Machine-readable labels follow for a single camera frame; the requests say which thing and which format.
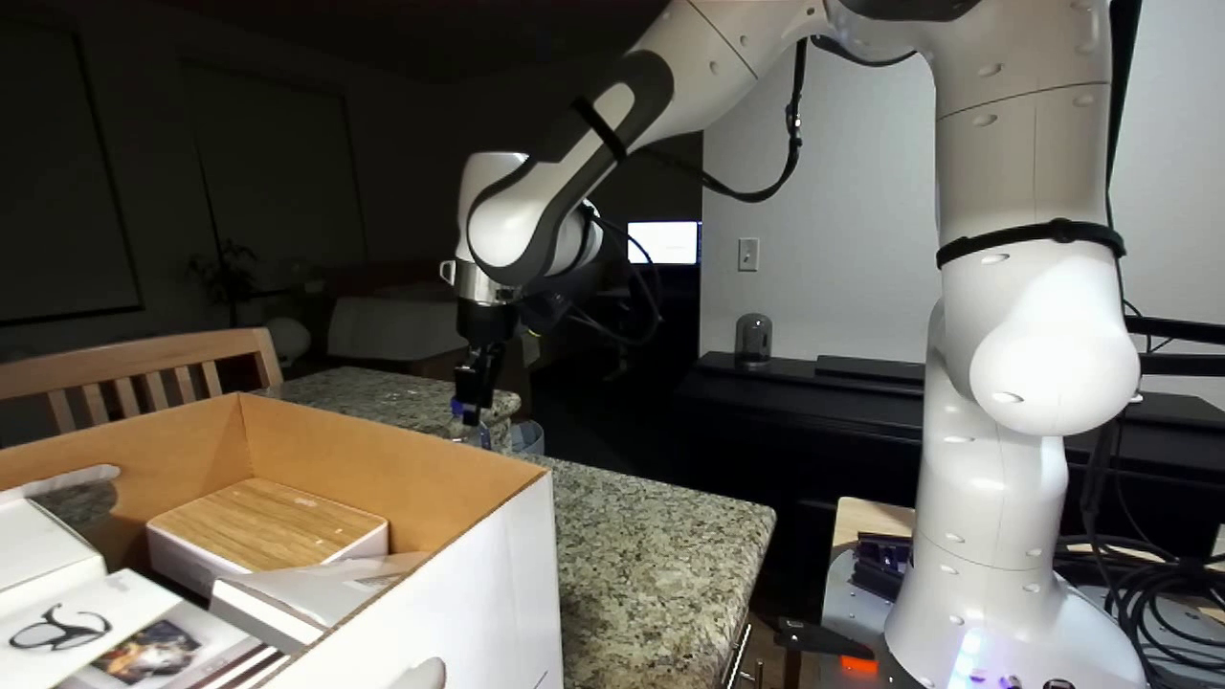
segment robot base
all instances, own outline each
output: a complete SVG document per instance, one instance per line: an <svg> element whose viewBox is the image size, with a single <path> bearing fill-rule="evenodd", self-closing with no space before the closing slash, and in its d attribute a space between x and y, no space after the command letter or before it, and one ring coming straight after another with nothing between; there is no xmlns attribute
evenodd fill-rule
<svg viewBox="0 0 1225 689"><path fill-rule="evenodd" d="M1063 578L1013 584L982 575L934 584L916 565L886 622L888 686L990 689L1145 689L1145 664L1123 626Z"/></svg>

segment white robotic arm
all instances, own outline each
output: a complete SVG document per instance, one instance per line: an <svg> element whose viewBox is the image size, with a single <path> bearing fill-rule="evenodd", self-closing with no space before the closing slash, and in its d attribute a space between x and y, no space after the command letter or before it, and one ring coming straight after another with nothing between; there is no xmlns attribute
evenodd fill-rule
<svg viewBox="0 0 1225 689"><path fill-rule="evenodd" d="M1107 224L1107 0L674 0L554 155L465 172L456 396L486 405L512 297L597 256L587 193L623 154L706 130L800 39L924 53L937 84L941 303L932 316L916 569L893 686L1145 686L1110 615L1053 575L1063 436L1138 387Z"/></svg>

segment wooden chair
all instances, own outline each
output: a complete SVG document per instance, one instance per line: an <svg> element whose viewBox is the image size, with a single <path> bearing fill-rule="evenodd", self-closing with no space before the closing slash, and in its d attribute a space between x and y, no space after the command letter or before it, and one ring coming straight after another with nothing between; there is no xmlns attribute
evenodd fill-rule
<svg viewBox="0 0 1225 689"><path fill-rule="evenodd" d="M69 433L216 396L231 361L252 362L252 387L282 381L267 330L204 330L0 362L0 401L47 396L58 433Z"/></svg>

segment screen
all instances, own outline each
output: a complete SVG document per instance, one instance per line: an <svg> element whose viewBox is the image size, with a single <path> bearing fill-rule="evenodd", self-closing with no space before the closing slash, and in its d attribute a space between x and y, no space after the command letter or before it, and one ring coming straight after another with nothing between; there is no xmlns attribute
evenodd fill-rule
<svg viewBox="0 0 1225 689"><path fill-rule="evenodd" d="M698 262L699 256L699 220L627 220L627 262Z"/></svg>

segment kitchen counter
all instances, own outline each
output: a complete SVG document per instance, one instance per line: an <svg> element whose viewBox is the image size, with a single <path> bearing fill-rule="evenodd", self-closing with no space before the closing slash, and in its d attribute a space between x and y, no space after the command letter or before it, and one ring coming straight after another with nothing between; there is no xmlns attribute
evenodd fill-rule
<svg viewBox="0 0 1225 689"><path fill-rule="evenodd" d="M280 396L435 433L452 387L328 367L282 381ZM717 686L735 659L772 507L550 456L540 464L554 479L566 686Z"/></svg>

